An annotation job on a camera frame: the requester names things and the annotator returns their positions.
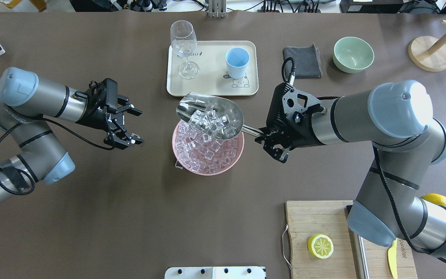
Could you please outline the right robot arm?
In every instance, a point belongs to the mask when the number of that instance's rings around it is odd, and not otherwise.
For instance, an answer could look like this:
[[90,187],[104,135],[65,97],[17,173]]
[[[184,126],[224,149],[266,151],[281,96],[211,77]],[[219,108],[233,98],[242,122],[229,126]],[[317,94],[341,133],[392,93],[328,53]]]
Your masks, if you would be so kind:
[[379,246],[404,239],[446,263],[446,207],[417,196],[428,168],[446,158],[446,129],[433,117],[421,83],[315,97],[283,82],[256,138],[282,163],[295,148],[362,141],[372,143],[374,160],[353,201],[349,228]]

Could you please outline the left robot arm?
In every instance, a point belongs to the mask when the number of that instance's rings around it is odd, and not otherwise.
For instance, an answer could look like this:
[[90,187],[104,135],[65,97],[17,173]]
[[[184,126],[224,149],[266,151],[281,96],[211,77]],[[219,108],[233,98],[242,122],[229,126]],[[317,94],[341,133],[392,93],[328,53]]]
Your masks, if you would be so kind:
[[9,67],[0,78],[0,203],[23,196],[37,182],[50,185],[75,170],[50,123],[56,119],[106,132],[100,149],[124,150],[143,142],[125,127],[124,113],[140,116],[111,78],[91,81],[87,91]]

